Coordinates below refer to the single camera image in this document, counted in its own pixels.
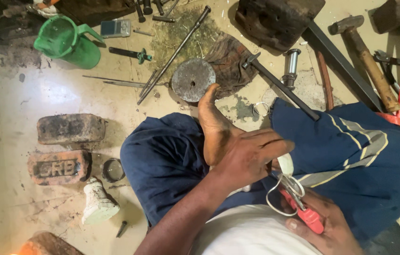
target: foot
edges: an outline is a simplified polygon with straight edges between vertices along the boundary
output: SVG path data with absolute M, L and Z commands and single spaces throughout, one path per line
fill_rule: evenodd
M 244 133 L 237 128 L 215 106 L 219 84 L 211 84 L 199 101 L 199 120 L 204 132 L 203 154 L 206 163 L 217 165 L 227 153 L 234 137 Z

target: green plastic jug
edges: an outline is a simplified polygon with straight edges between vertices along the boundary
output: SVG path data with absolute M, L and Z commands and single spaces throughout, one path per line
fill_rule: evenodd
M 33 47 L 51 59 L 63 59 L 80 68 L 91 69 L 100 61 L 101 52 L 84 33 L 104 43 L 104 39 L 88 25 L 76 26 L 70 18 L 58 15 L 41 26 Z

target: hammer head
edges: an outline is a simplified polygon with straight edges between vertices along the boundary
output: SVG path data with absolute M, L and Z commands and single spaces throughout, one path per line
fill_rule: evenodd
M 329 27 L 329 32 L 331 35 L 341 34 L 347 29 L 355 29 L 362 26 L 364 21 L 363 15 L 348 17 L 333 23 L 332 26 Z

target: person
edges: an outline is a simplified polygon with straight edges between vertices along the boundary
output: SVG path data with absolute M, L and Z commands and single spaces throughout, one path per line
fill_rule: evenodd
M 317 112 L 314 122 L 277 98 L 271 129 L 245 132 L 215 107 L 218 89 L 200 100 L 198 122 L 147 118 L 123 143 L 123 169 L 153 226 L 135 254 L 363 254 L 400 217 L 399 126 L 362 103 Z M 286 153 L 322 234 L 266 203 L 268 174 Z

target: brick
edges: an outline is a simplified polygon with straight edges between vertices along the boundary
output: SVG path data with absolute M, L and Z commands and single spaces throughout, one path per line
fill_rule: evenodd
M 76 248 L 49 232 L 35 234 L 22 245 L 19 255 L 83 255 Z
M 98 142 L 104 139 L 106 121 L 88 113 L 47 116 L 38 120 L 40 144 Z
M 33 154 L 27 161 L 30 177 L 42 186 L 85 182 L 90 166 L 91 155 L 86 150 Z

